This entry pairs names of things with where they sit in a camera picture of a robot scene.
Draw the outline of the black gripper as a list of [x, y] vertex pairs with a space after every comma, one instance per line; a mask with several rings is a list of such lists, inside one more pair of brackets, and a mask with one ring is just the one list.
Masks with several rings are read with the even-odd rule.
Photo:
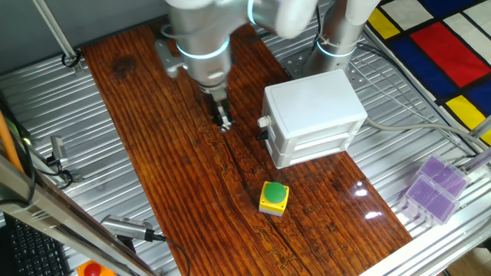
[[221, 133], [229, 131], [235, 121], [229, 114], [230, 102], [227, 90], [214, 90], [210, 93], [209, 97], [209, 112], [212, 122], [215, 125], [219, 125], [219, 131]]

